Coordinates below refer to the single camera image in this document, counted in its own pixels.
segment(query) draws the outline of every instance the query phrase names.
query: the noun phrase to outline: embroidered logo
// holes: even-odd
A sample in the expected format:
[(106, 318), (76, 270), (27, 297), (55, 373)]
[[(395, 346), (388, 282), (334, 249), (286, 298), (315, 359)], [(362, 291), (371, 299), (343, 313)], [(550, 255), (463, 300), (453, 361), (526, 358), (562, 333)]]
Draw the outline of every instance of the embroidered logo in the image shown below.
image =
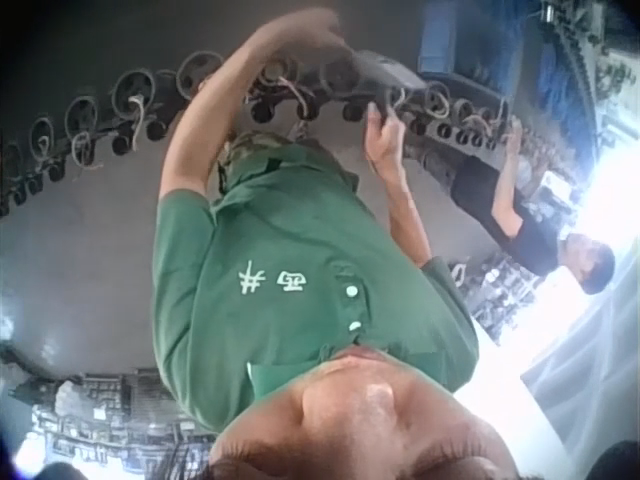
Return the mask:
[(242, 287), (242, 295), (246, 295), (247, 293), (255, 293), (256, 288), (260, 286), (261, 282), (264, 282), (266, 280), (264, 270), (260, 270), (255, 275), (252, 275), (251, 266), (252, 261), (249, 260), (247, 270), (244, 273), (238, 273), (238, 276), (240, 277), (240, 286)]

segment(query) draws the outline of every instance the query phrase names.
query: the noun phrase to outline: machinery part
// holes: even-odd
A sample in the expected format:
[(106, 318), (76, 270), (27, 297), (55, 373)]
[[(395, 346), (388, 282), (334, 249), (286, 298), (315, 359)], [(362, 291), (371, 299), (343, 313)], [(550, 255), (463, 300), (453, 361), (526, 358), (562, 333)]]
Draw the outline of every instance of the machinery part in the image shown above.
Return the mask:
[(298, 103), (296, 107), (296, 114), (300, 120), (307, 120), (312, 122), (316, 118), (320, 116), (320, 107), (317, 102), (311, 99), (307, 99), (307, 112), (305, 115), (304, 106), (301, 103)]
[(2, 153), (2, 178), (19, 182), (24, 175), (24, 158), (16, 142), (10, 142)]
[(427, 82), (424, 89), (423, 108), (429, 115), (444, 120), (449, 116), (451, 95), (442, 82)]
[(0, 197), (0, 218), (6, 217), (11, 213), (11, 207), (6, 198)]
[(480, 148), (482, 147), (483, 143), (484, 143), (484, 137), (480, 133), (475, 132), (471, 135), (471, 145), (473, 145), (476, 148)]
[(76, 97), (67, 107), (64, 114), (64, 132), (71, 140), (80, 132), (92, 135), (98, 128), (98, 100), (92, 95)]
[(423, 90), (426, 82), (401, 63), (369, 50), (360, 50), (353, 55), (353, 63), (361, 77), (375, 81), (378, 85), (398, 90)]
[(438, 125), (438, 128), (436, 128), (436, 133), (440, 138), (448, 140), (449, 138), (451, 138), (453, 128), (451, 128), (451, 125), (449, 125), (448, 123), (441, 123), (440, 125)]
[(275, 114), (275, 107), (268, 102), (256, 102), (251, 107), (251, 118), (253, 118), (256, 123), (269, 123), (271, 120), (273, 120)]
[(178, 92), (185, 100), (191, 101), (198, 92), (198, 86), (208, 76), (218, 70), (224, 58), (215, 52), (199, 50), (184, 59), (176, 74)]
[(55, 135), (51, 118), (47, 116), (37, 118), (31, 125), (31, 130), (29, 131), (29, 150), (31, 151), (31, 156), (38, 163), (45, 162), (49, 159), (54, 144)]
[(156, 78), (149, 70), (139, 68), (125, 72), (111, 93), (113, 111), (124, 120), (134, 120), (140, 116), (140, 108), (131, 100), (132, 97), (139, 95), (147, 110), (155, 99), (156, 88)]
[(297, 62), (291, 57), (274, 57), (262, 69), (258, 75), (258, 87), (267, 89), (281, 85), (281, 79), (295, 84), (299, 80), (300, 69)]
[(111, 141), (111, 150), (114, 155), (122, 157), (129, 153), (133, 147), (133, 122), (125, 122), (118, 126), (118, 135)]
[(131, 151), (131, 141), (124, 135), (118, 135), (111, 141), (111, 150), (118, 157), (122, 157)]
[(147, 123), (147, 138), (152, 142), (162, 140), (169, 131), (169, 126), (160, 120)]
[(80, 168), (93, 164), (96, 142), (89, 132), (80, 132), (71, 140), (71, 158)]
[(49, 164), (47, 167), (47, 175), (49, 175), (49, 180), (56, 183), (64, 178), (67, 173), (67, 162), (66, 160), (60, 159), (56, 160)]
[(473, 115), (473, 104), (466, 98), (457, 99), (451, 107), (451, 123), (456, 126), (462, 126), (464, 120)]
[(44, 177), (42, 172), (38, 172), (34, 175), (29, 176), (27, 179), (27, 190), (31, 195), (37, 195), (44, 188)]
[(422, 119), (416, 117), (411, 120), (411, 123), (409, 124), (409, 130), (411, 130), (411, 132), (418, 135), (419, 137), (423, 137), (427, 133), (427, 123)]
[(156, 72), (157, 92), (154, 119), (147, 123), (147, 138), (152, 142), (163, 139), (169, 131), (171, 125), (178, 115), (178, 112), (187, 106), (187, 101), (178, 91), (176, 74), (171, 70), (159, 70)]
[(13, 203), (16, 204), (17, 207), (24, 205), (27, 201), (27, 187), (25, 186), (25, 182), (20, 182), (15, 186), (13, 190)]
[(479, 108), (478, 116), (480, 116), (480, 118), (482, 118), (489, 125), (491, 125), (492, 122), (496, 121), (496, 115), (489, 107)]
[(319, 73), (320, 85), (330, 96), (342, 97), (356, 90), (362, 76), (353, 60), (342, 57), (323, 65)]
[(469, 143), (469, 134), (464, 130), (459, 130), (456, 133), (456, 143), (458, 145), (467, 145)]
[(342, 108), (342, 118), (345, 122), (360, 122), (364, 118), (364, 107), (357, 103), (346, 103)]

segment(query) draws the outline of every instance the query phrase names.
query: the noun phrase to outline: wheel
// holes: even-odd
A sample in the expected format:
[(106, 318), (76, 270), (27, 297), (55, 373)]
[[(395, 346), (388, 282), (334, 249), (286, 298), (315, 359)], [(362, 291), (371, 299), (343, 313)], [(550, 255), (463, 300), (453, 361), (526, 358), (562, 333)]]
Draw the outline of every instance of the wheel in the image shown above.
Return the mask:
[(276, 109), (267, 102), (257, 102), (251, 107), (251, 118), (256, 123), (269, 123), (275, 114)]
[(24, 182), (16, 187), (16, 190), (13, 192), (13, 202), (16, 206), (24, 205), (27, 201), (27, 187)]
[(129, 101), (129, 98), (140, 95), (144, 108), (147, 109), (153, 103), (156, 89), (156, 79), (152, 72), (144, 68), (129, 70), (116, 82), (111, 94), (111, 106), (118, 117), (134, 120), (139, 107)]
[(456, 133), (456, 143), (458, 145), (466, 145), (469, 143), (469, 134), (464, 130), (460, 130)]
[(464, 119), (470, 115), (473, 115), (473, 104), (466, 98), (459, 98), (451, 108), (451, 123), (459, 127)]
[(111, 150), (116, 156), (122, 157), (131, 151), (131, 143), (124, 135), (118, 135), (111, 141)]
[(189, 55), (176, 73), (178, 92), (185, 100), (191, 100), (200, 84), (218, 70), (224, 58), (215, 52), (197, 51)]
[(473, 135), (471, 135), (471, 145), (473, 145), (474, 147), (480, 148), (482, 146), (483, 141), (484, 141), (484, 138), (482, 137), (481, 134), (474, 133)]
[(453, 129), (451, 128), (451, 125), (449, 125), (448, 123), (441, 123), (440, 125), (438, 125), (438, 128), (436, 129), (436, 133), (440, 138), (448, 140), (449, 138), (451, 138)]
[(342, 118), (345, 122), (358, 123), (364, 117), (364, 108), (355, 103), (347, 103), (342, 108)]
[(419, 118), (414, 118), (409, 124), (409, 130), (419, 137), (423, 137), (427, 133), (427, 124)]
[(27, 180), (27, 190), (31, 195), (39, 194), (44, 187), (44, 182), (42, 179), (42, 173), (37, 173), (29, 180)]
[(307, 120), (309, 122), (315, 120), (320, 115), (320, 109), (315, 102), (307, 101), (307, 116), (305, 118), (304, 108), (301, 104), (298, 103), (298, 107), (296, 108), (296, 114), (300, 120)]
[(67, 164), (64, 160), (59, 160), (57, 162), (49, 165), (47, 169), (47, 174), (49, 175), (49, 180), (56, 183), (62, 180), (67, 173)]
[(152, 142), (162, 140), (167, 135), (167, 126), (159, 120), (147, 123), (147, 138)]

